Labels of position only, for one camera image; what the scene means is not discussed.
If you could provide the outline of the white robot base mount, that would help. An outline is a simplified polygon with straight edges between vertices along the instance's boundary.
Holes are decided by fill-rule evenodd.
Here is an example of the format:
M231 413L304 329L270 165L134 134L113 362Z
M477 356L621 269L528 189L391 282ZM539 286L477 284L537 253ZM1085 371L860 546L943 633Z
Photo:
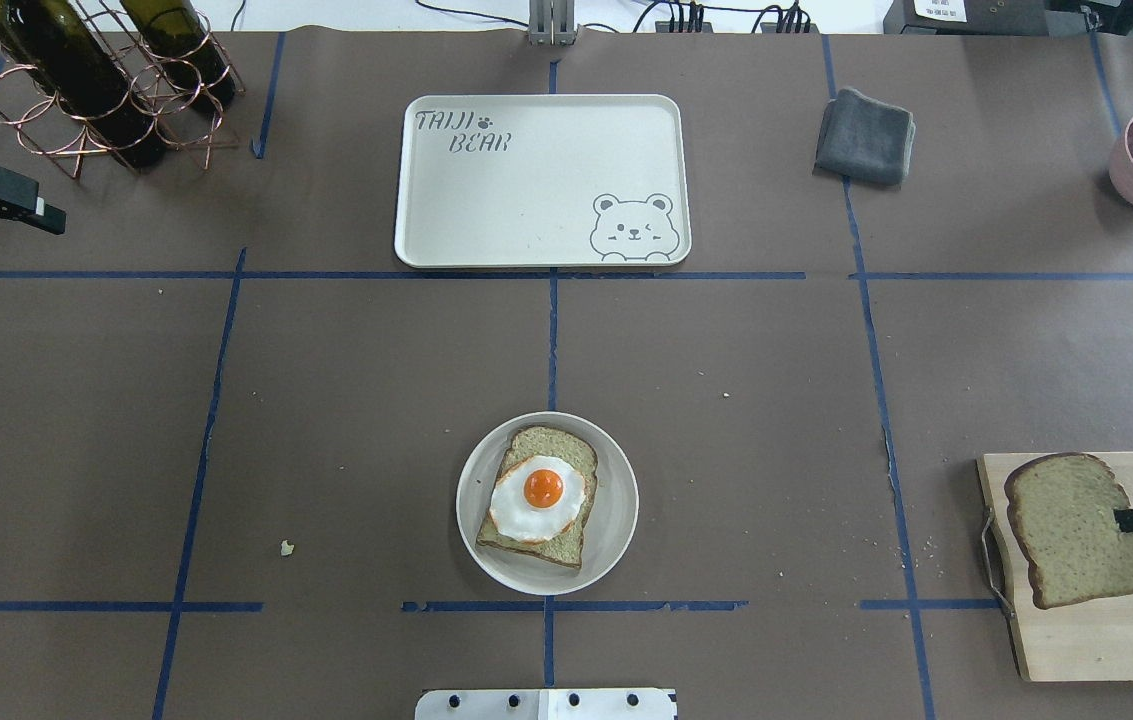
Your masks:
M416 702L415 719L678 719L674 689L435 689Z

